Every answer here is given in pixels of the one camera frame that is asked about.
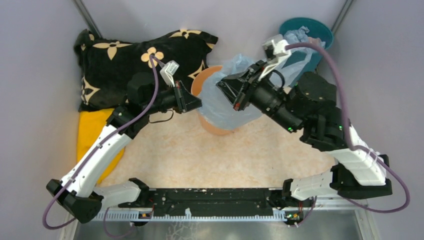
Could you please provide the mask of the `orange plastic bin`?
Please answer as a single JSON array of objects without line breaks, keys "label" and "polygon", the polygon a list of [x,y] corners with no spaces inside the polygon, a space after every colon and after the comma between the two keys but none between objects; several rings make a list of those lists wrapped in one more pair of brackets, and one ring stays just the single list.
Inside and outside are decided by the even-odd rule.
[{"label": "orange plastic bin", "polygon": [[[222,65],[215,65],[215,66],[210,66],[201,70],[194,77],[194,80],[191,85],[191,90],[190,90],[191,94],[200,98],[202,102],[204,102],[204,100],[208,102],[209,101],[208,96],[205,95],[204,93],[206,80],[209,77],[211,77],[214,73],[219,72],[222,69],[222,67],[223,67]],[[237,129],[228,130],[228,129],[219,128],[215,126],[214,124],[212,124],[208,120],[208,118],[201,113],[201,110],[199,108],[196,110],[196,112],[197,112],[198,120],[201,127],[209,134],[212,134],[215,136],[225,136],[225,135],[232,134],[236,132],[237,130]]]}]

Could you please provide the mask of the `light blue trash bag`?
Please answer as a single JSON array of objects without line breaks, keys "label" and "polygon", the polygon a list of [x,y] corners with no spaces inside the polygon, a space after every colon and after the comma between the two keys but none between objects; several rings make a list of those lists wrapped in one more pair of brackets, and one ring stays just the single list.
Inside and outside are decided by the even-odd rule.
[{"label": "light blue trash bag", "polygon": [[[286,61],[282,62],[276,68],[276,70],[284,77],[284,87],[292,84],[303,69],[301,66],[295,71],[295,73],[291,70],[281,69]],[[242,73],[254,63],[255,61],[252,58],[238,54],[225,63],[219,72],[214,73],[206,80],[206,83],[204,84],[204,93],[208,96],[207,98],[209,101],[204,100],[199,109],[200,113],[208,118],[209,122],[214,124],[216,127],[226,130],[234,130],[260,118],[263,115],[261,111],[253,105],[249,105],[243,111],[235,111],[233,109],[233,105],[216,87],[216,84],[224,77],[230,74]]]}]

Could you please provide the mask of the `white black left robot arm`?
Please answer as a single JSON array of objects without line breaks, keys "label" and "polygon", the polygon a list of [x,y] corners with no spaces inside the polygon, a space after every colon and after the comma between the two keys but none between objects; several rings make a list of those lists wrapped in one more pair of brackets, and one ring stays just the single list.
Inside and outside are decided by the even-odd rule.
[{"label": "white black left robot arm", "polygon": [[114,206],[149,207],[149,187],[137,178],[97,187],[97,181],[116,155],[150,122],[150,115],[195,110],[202,101],[177,80],[160,91],[152,73],[136,73],[127,84],[128,103],[115,108],[100,135],[78,164],[62,179],[51,179],[47,190],[56,202],[82,224]]}]

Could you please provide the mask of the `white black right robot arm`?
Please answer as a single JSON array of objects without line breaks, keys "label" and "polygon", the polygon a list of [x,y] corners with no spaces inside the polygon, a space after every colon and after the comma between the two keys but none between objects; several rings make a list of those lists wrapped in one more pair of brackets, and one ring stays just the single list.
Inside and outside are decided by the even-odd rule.
[{"label": "white black right robot arm", "polygon": [[337,107],[337,88],[320,75],[305,72],[286,92],[267,75],[260,60],[244,72],[222,78],[217,88],[235,111],[254,106],[289,133],[302,131],[300,141],[336,159],[329,170],[305,178],[283,182],[281,199],[295,206],[310,197],[336,194],[364,200],[392,194],[392,183],[368,153],[350,150]]}]

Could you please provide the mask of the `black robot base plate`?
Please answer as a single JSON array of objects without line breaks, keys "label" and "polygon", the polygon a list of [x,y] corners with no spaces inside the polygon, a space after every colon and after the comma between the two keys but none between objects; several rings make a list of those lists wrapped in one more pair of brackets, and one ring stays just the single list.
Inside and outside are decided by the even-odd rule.
[{"label": "black robot base plate", "polygon": [[312,206],[312,200],[299,201],[273,188],[156,188],[143,191],[133,202],[120,208],[153,208],[155,217],[265,217],[273,210]]}]

